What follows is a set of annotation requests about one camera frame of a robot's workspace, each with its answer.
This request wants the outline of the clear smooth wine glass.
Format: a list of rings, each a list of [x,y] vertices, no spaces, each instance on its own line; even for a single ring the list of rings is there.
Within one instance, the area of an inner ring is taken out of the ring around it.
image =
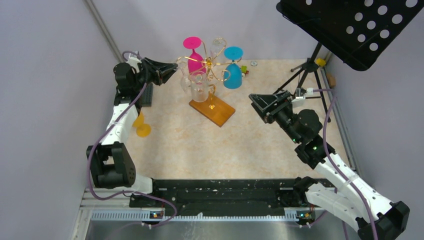
[[[179,57],[176,60],[176,64],[177,64],[177,69],[181,73],[181,78],[180,78],[181,89],[183,90],[183,92],[186,95],[188,95],[189,88],[190,88],[190,85],[191,85],[191,81],[189,79],[189,74],[187,73],[187,70],[188,70],[187,59],[184,58],[184,57]]]

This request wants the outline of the clear ribbed wine glass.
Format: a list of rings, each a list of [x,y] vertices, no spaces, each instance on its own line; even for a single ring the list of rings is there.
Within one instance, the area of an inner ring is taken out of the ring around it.
[[[202,71],[193,72],[190,75],[190,82],[192,99],[197,103],[205,102],[209,96],[206,74]]]

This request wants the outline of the yellow wine glass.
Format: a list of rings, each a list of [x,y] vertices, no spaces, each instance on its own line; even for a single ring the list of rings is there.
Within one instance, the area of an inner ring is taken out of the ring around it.
[[[138,114],[138,117],[132,123],[132,127],[135,128],[136,135],[141,138],[147,137],[152,131],[151,126],[145,123],[145,117],[142,112]]]

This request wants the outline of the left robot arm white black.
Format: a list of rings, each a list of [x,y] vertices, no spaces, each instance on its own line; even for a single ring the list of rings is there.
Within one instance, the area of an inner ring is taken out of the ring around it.
[[[91,189],[116,189],[140,192],[149,207],[160,202],[153,179],[137,173],[125,142],[141,115],[141,96],[151,84],[165,84],[177,71],[176,63],[133,57],[113,68],[117,83],[112,117],[105,133],[86,150],[89,169],[87,181]]]

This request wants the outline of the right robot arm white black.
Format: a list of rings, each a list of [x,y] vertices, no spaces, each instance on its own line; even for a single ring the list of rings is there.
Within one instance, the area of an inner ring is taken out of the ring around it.
[[[406,230],[410,208],[378,193],[345,164],[327,143],[324,125],[314,110],[294,112],[288,91],[252,93],[249,99],[264,123],[277,123],[297,145],[298,158],[334,186],[331,190],[311,177],[301,178],[293,192],[297,205],[321,207],[354,229],[362,240],[394,240]]]

